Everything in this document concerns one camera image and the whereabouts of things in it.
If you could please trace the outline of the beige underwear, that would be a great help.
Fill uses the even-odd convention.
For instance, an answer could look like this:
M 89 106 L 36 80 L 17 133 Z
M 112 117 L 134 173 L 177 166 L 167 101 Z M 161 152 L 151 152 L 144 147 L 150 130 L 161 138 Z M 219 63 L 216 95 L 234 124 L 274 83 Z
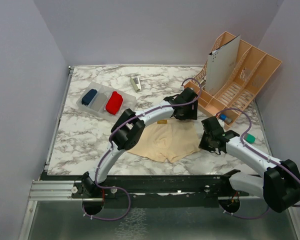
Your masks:
M 193 121 L 170 118 L 147 126 L 128 152 L 156 162 L 174 163 L 198 152 L 199 143 Z

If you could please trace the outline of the red boxer underwear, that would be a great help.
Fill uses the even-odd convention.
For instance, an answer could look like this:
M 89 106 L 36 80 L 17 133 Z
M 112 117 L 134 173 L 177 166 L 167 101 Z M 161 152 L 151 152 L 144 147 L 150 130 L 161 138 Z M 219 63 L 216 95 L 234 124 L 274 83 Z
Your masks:
M 108 102 L 105 105 L 105 110 L 111 115 L 116 115 L 123 104 L 123 97 L 117 91 L 113 91 Z

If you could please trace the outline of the clear plastic storage box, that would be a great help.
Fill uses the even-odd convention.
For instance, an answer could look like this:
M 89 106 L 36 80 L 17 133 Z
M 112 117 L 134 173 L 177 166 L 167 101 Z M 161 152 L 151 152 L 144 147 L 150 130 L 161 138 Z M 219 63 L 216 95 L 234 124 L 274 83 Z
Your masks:
M 95 89 L 97 90 L 97 94 L 95 95 L 95 97 L 93 98 L 93 100 L 90 102 L 90 104 L 88 106 L 82 105 L 81 100 L 82 97 L 90 90 L 90 89 Z M 118 113 L 116 115 L 112 115 L 110 113 L 108 113 L 104 107 L 104 112 L 97 112 L 91 109 L 91 105 L 94 102 L 96 96 L 100 93 L 104 93 L 107 95 L 108 99 L 107 102 L 109 100 L 109 98 L 111 97 L 112 93 L 114 91 L 117 91 L 122 97 L 123 97 L 123 103 L 118 111 Z M 79 99 L 76 101 L 76 104 L 78 106 L 78 109 L 89 113 L 91 115 L 94 115 L 96 117 L 105 119 L 107 121 L 113 122 L 115 123 L 118 118 L 120 117 L 120 115 L 124 112 L 124 110 L 126 109 L 131 109 L 132 111 L 135 109 L 135 106 L 137 104 L 137 99 L 135 96 L 127 94 L 123 91 L 120 91 L 118 89 L 109 87 L 109 86 L 105 86 L 96 82 L 91 82 L 88 87 L 84 90 L 84 92 L 81 94 L 81 96 L 79 97 Z

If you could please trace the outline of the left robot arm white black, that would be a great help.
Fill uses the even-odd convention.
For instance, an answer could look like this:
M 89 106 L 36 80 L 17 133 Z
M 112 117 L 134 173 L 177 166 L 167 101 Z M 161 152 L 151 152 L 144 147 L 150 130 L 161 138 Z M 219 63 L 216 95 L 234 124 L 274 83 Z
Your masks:
M 198 98 L 202 92 L 186 87 L 180 94 L 167 96 L 159 104 L 141 111 L 126 109 L 111 129 L 109 143 L 93 170 L 81 177 L 81 185 L 87 196 L 93 198 L 102 193 L 102 186 L 110 169 L 118 158 L 132 149 L 149 125 L 160 120 L 176 118 L 192 120 L 197 118 Z

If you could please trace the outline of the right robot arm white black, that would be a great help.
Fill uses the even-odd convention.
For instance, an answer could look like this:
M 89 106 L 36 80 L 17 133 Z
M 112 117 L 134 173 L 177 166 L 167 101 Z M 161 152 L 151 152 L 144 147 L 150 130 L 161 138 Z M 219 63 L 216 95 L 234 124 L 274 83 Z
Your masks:
M 244 141 L 233 131 L 224 131 L 215 116 L 202 120 L 203 135 L 199 147 L 203 150 L 229 154 L 248 165 L 259 177 L 235 170 L 220 182 L 219 189 L 230 196 L 244 191 L 263 198 L 270 209 L 281 213 L 290 207 L 300 207 L 300 172 L 297 164 L 265 154 Z

